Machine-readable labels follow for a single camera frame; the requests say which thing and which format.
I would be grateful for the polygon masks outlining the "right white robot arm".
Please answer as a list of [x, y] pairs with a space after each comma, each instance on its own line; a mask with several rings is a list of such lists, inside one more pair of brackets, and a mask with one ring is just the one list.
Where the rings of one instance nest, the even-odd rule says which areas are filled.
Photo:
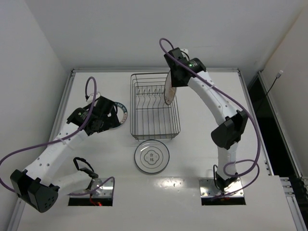
[[177, 88], [190, 87], [208, 107], [218, 125], [211, 132], [211, 138], [218, 147], [215, 183], [220, 191], [224, 191], [238, 178], [236, 150], [248, 115], [245, 111], [237, 110], [214, 90], [212, 78], [199, 59], [187, 60], [180, 48], [170, 50], [164, 58], [170, 68], [165, 81], [165, 103], [170, 105], [173, 102]]

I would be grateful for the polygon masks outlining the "wire dish rack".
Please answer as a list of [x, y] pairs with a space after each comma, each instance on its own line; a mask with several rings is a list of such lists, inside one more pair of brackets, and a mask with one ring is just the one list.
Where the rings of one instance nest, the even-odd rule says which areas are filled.
[[138, 141], [173, 139], [180, 133], [177, 99], [165, 103], [167, 72], [130, 77], [130, 133]]

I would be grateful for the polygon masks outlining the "orange sunburst plate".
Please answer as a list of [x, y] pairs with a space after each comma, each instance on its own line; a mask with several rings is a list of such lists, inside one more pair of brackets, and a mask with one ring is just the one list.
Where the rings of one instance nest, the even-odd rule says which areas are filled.
[[171, 72], [168, 72], [168, 75], [165, 80], [164, 87], [164, 101], [166, 105], [171, 105], [175, 96], [177, 88], [172, 86]]

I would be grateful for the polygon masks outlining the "white plate dark rim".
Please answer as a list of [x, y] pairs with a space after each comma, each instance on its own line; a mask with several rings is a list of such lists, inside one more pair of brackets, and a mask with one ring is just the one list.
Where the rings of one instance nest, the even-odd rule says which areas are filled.
[[145, 140], [134, 152], [134, 163], [144, 174], [155, 175], [162, 172], [169, 164], [170, 152], [159, 140]]

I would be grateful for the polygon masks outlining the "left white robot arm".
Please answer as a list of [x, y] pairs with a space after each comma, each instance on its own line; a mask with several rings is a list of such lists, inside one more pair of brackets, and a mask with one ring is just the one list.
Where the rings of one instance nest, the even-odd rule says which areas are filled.
[[95, 194], [103, 184], [90, 166], [59, 179], [54, 179], [54, 175], [83, 140], [119, 124], [116, 103], [103, 96], [76, 109], [44, 152], [23, 171], [15, 170], [11, 174], [17, 196], [44, 213], [63, 195]]

